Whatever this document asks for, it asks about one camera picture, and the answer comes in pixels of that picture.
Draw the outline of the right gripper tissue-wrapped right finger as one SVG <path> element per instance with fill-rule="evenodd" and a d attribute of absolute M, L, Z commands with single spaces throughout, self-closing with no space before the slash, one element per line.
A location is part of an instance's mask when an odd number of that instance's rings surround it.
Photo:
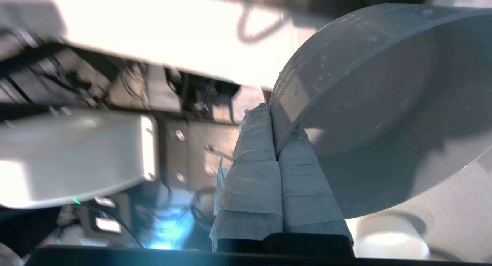
<path fill-rule="evenodd" d="M 351 232 L 301 124 L 288 137 L 278 163 L 284 232 L 346 236 L 351 243 Z"/>

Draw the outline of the right gripper tissue-wrapped left finger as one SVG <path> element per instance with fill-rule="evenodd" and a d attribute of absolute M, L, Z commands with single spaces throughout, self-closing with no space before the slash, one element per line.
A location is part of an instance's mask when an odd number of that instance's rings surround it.
<path fill-rule="evenodd" d="M 230 168 L 219 164 L 212 249 L 219 251 L 224 240 L 263 240 L 283 231 L 281 191 L 272 119 L 261 103 L 241 121 Z"/>

